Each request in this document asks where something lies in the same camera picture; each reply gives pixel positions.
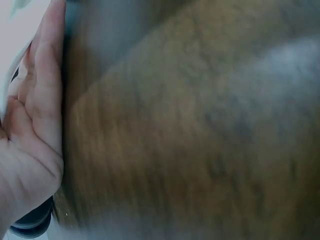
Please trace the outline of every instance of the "blurry brown surface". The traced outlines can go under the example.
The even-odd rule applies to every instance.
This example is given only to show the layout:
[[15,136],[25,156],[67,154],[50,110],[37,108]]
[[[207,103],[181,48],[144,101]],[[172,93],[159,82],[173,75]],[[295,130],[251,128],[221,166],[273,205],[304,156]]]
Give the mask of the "blurry brown surface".
[[88,0],[64,108],[59,239],[319,239],[320,1]]

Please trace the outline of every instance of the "skin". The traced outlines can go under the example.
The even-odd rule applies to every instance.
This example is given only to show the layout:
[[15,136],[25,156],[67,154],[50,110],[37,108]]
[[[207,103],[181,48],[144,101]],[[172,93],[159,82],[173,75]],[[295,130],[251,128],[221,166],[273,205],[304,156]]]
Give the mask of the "skin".
[[60,187],[65,0],[52,0],[9,86],[0,128],[0,238]]

